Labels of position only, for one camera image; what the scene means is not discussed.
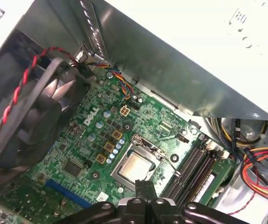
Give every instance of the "ram slot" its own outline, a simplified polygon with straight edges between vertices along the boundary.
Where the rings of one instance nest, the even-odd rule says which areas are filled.
[[[179,165],[178,171],[182,174],[180,177],[172,177],[169,184],[162,193],[163,197],[174,198],[180,193],[184,184],[190,179],[191,175],[199,166],[199,162],[202,161],[207,155],[195,148],[189,152],[185,159]]]
[[[181,208],[184,204],[198,191],[203,182],[206,180],[207,176],[210,174],[211,169],[215,163],[215,159],[207,157],[201,167],[193,175],[193,178],[186,185],[185,190],[183,190],[178,199],[175,199],[175,203]]]

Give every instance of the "cable connector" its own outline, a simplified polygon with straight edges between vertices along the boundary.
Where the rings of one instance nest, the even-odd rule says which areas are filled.
[[[256,167],[263,167],[263,165],[257,161],[257,159],[255,158],[254,154],[250,151],[249,148],[245,148],[244,149],[245,154],[247,155],[248,159],[250,160],[250,162],[256,166]]]

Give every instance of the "cpu socket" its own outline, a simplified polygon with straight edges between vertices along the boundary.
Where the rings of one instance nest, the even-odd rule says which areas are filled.
[[[154,152],[143,144],[132,141],[111,176],[122,185],[135,191],[135,180],[149,180],[161,163]]]

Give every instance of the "red wire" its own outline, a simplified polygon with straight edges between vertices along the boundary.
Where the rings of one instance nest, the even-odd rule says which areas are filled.
[[[55,46],[52,46],[48,49],[44,49],[43,52],[40,54],[40,55],[35,55],[33,57],[33,61],[31,63],[31,67],[30,68],[27,68],[24,73],[23,73],[23,78],[22,78],[22,85],[19,84],[19,86],[14,90],[14,95],[13,95],[13,99],[12,99],[12,103],[10,105],[8,105],[6,107],[6,109],[4,110],[3,112],[3,116],[2,116],[2,121],[0,123],[0,129],[1,129],[1,125],[5,124],[7,122],[7,118],[8,118],[8,115],[10,114],[11,112],[11,109],[13,106],[15,106],[17,103],[18,103],[18,98],[19,98],[19,93],[21,91],[21,87],[20,86],[23,86],[27,83],[28,81],[28,76],[29,76],[29,72],[31,69],[33,69],[35,66],[36,66],[36,63],[37,63],[37,59],[39,57],[43,57],[46,55],[47,52],[50,52],[50,51],[53,51],[53,50],[58,50],[60,51],[61,53],[64,53],[67,57],[69,57],[75,64],[78,64],[78,62],[75,60],[75,58],[73,56],[70,55],[69,52],[63,50],[62,48],[58,48],[58,47],[55,47]]]
[[[259,183],[258,171],[255,169],[255,172],[257,175],[257,184],[258,184]],[[236,210],[235,212],[228,213],[228,215],[231,216],[231,215],[234,215],[234,214],[239,213],[240,211],[244,210],[250,204],[250,202],[254,199],[254,197],[255,197],[255,191],[253,192],[252,196],[250,197],[250,199],[247,201],[247,203],[244,206],[242,206],[240,209]]]

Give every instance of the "gold square component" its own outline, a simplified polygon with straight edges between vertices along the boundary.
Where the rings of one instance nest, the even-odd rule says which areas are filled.
[[[129,108],[127,108],[126,106],[123,106],[121,109],[120,109],[120,113],[122,114],[122,115],[124,115],[125,117],[126,116],[128,116],[128,114],[130,113],[130,109]]]
[[[108,152],[112,152],[114,149],[114,145],[111,142],[106,142],[104,145],[104,149],[106,149]]]
[[[123,134],[119,130],[114,130],[114,132],[112,133],[112,137],[117,140],[120,140],[122,135]]]
[[[96,156],[96,161],[98,161],[99,163],[103,164],[106,161],[106,157],[103,156],[102,154],[99,154]]]

